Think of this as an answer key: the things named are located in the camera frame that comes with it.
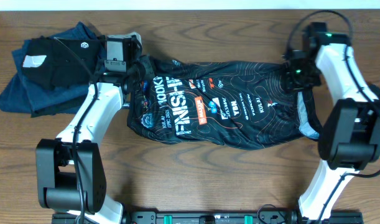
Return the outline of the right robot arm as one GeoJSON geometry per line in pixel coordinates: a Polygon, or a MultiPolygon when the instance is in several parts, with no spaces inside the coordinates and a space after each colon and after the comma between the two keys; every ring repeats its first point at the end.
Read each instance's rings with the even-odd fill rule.
{"type": "Polygon", "coordinates": [[[323,78],[333,109],[318,132],[320,162],[299,197],[289,223],[351,223],[360,215],[342,217],[332,208],[354,177],[380,156],[380,99],[365,82],[353,56],[352,34],[332,33],[324,22],[312,22],[303,31],[302,49],[287,47],[289,62],[284,89],[305,93],[323,78]]]}

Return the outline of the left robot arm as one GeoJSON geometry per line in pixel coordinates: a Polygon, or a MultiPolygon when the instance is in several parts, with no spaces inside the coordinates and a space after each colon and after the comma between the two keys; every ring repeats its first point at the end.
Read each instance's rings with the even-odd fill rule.
{"type": "Polygon", "coordinates": [[[42,208],[65,212],[67,223],[128,223],[124,205],[106,193],[100,145],[126,95],[144,79],[137,32],[103,39],[106,57],[88,70],[87,96],[70,124],[35,149],[37,195],[42,208]]]}

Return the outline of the black jersey with orange lines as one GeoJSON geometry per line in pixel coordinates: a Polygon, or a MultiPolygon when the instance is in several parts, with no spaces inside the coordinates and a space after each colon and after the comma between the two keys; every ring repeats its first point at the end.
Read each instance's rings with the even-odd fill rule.
{"type": "Polygon", "coordinates": [[[257,150],[320,136],[313,93],[284,90],[285,64],[183,63],[148,55],[139,61],[145,75],[131,92],[127,125],[144,138],[257,150]]]}

